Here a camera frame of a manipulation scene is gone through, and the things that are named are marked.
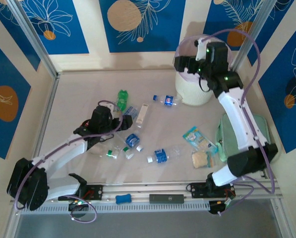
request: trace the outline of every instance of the green bag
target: green bag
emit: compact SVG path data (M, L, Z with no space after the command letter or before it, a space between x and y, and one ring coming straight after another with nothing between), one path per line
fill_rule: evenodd
M268 124L264 117L253 115L261 133L270 144ZM216 132L216 145L221 161L225 162L229 156L239 153L236 135L227 114L224 114Z

